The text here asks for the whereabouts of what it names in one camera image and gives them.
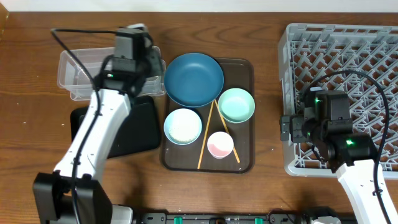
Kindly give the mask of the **white rice pile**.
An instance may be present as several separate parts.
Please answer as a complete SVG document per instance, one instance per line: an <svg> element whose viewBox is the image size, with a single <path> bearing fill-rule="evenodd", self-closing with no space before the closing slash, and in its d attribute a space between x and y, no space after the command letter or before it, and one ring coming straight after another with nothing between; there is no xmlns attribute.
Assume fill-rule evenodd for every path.
<svg viewBox="0 0 398 224"><path fill-rule="evenodd" d="M198 125L183 120L173 120L169 129L170 137L179 144L188 144L198 136Z"/></svg>

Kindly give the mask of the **pink white cup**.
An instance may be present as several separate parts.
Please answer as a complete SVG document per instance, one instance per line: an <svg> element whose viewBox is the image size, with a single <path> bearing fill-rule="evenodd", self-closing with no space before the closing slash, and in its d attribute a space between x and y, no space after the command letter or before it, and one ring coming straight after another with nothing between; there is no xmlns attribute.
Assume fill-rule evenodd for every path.
<svg viewBox="0 0 398 224"><path fill-rule="evenodd" d="M234 141L226 132L215 132L208 138L207 148L214 158L223 159L233 151Z"/></svg>

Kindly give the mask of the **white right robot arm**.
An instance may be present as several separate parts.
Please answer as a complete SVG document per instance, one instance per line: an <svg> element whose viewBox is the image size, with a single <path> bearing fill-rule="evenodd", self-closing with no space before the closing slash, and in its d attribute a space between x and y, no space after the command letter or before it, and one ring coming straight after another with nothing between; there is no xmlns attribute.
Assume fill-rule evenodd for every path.
<svg viewBox="0 0 398 224"><path fill-rule="evenodd" d="M349 116L317 119L280 117L282 141L311 144L315 157L327 162L345 190L358 223L397 223L397 210L380 168L370 135L355 133Z"/></svg>

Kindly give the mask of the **light blue bowl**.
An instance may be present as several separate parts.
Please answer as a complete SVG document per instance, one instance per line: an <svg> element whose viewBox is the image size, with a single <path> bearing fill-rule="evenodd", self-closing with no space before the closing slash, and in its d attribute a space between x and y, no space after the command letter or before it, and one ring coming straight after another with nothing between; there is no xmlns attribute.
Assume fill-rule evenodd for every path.
<svg viewBox="0 0 398 224"><path fill-rule="evenodd" d="M202 131L202 121L193 110L180 108L172 111L164 121L166 138L177 145L188 145L197 140Z"/></svg>

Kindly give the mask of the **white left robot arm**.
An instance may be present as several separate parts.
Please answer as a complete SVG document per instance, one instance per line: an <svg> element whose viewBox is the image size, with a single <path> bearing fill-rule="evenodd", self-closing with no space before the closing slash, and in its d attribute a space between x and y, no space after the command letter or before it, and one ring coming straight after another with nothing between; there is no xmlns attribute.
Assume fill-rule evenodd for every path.
<svg viewBox="0 0 398 224"><path fill-rule="evenodd" d="M133 209L114 205L101 186L105 161L125 119L132 111L128 94L138 79L164 74L158 47L144 59L143 74L116 66L107 56L94 77L88 111L68 152L51 174L39 173L33 192L41 223L132 223Z"/></svg>

